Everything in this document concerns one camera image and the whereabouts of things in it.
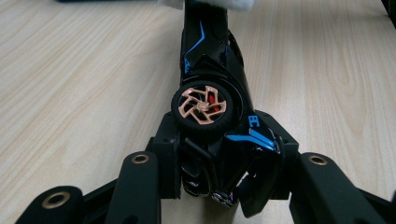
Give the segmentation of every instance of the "white object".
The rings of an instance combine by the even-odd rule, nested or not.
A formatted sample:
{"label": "white object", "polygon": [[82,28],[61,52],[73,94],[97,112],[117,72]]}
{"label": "white object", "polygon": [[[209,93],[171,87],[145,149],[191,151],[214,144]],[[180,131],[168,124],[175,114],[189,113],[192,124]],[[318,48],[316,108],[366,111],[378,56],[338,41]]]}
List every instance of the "white object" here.
{"label": "white object", "polygon": [[[251,10],[254,0],[197,0],[216,7],[224,7],[233,10]],[[168,7],[183,9],[184,0],[158,0],[159,3]]]}

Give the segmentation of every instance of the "wood grain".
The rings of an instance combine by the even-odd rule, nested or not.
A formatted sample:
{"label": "wood grain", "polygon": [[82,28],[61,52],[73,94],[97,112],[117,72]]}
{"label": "wood grain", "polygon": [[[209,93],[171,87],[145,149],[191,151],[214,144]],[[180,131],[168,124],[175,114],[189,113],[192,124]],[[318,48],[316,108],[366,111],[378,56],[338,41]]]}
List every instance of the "wood grain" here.
{"label": "wood grain", "polygon": [[[396,31],[381,2],[260,0],[229,12],[257,109],[333,158],[357,187],[396,189]],[[183,12],[154,2],[0,1],[0,222],[59,185],[88,193],[143,150],[177,90]],[[183,193],[163,223],[245,219]]]}

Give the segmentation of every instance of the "mounting hole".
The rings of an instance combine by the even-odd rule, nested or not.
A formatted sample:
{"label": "mounting hole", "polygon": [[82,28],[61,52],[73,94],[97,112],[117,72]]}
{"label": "mounting hole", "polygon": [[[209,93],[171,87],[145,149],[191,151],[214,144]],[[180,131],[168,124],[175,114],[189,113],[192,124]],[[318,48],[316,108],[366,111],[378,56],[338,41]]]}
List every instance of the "mounting hole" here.
{"label": "mounting hole", "polygon": [[149,156],[147,155],[137,155],[132,158],[132,162],[136,164],[145,163],[149,160]]}
{"label": "mounting hole", "polygon": [[61,191],[48,196],[41,205],[46,209],[57,208],[65,204],[69,199],[70,193],[67,191]]}
{"label": "mounting hole", "polygon": [[326,165],[327,161],[320,156],[310,156],[309,160],[316,165]]}

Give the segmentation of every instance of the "light wood surface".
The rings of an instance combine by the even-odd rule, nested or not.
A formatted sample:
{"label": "light wood surface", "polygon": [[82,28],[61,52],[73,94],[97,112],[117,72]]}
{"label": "light wood surface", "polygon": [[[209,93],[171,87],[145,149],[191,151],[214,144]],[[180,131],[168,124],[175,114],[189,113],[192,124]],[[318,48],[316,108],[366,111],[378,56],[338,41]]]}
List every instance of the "light wood surface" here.
{"label": "light wood surface", "polygon": [[[396,31],[380,0],[258,0],[229,12],[257,109],[359,188],[396,189]],[[41,192],[116,178],[156,133],[179,78],[183,11],[154,2],[0,0],[0,223]],[[163,223],[245,219],[207,199],[163,201]]]}

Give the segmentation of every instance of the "blue decal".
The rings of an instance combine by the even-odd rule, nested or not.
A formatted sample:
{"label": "blue decal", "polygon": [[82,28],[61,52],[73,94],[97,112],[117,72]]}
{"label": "blue decal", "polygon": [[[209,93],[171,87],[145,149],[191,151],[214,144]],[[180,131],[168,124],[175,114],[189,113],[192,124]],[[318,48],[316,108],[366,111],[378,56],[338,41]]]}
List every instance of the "blue decal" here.
{"label": "blue decal", "polygon": [[275,151],[275,144],[273,141],[254,130],[250,129],[249,133],[250,135],[227,134],[226,137],[235,142],[248,141]]}
{"label": "blue decal", "polygon": [[257,115],[248,116],[247,118],[248,118],[248,125],[250,126],[250,128],[253,128],[254,124],[256,124],[256,127],[260,127],[259,117]]}
{"label": "blue decal", "polygon": [[191,64],[190,64],[190,62],[187,60],[186,55],[187,55],[188,53],[190,53],[193,49],[195,49],[199,44],[201,44],[201,43],[204,41],[204,39],[205,39],[204,27],[202,26],[202,23],[201,23],[200,21],[199,21],[199,25],[201,26],[201,38],[195,43],[194,46],[192,46],[191,49],[189,49],[189,51],[187,51],[187,52],[184,54],[184,73],[186,73],[186,74],[190,72],[190,67],[191,67]]}

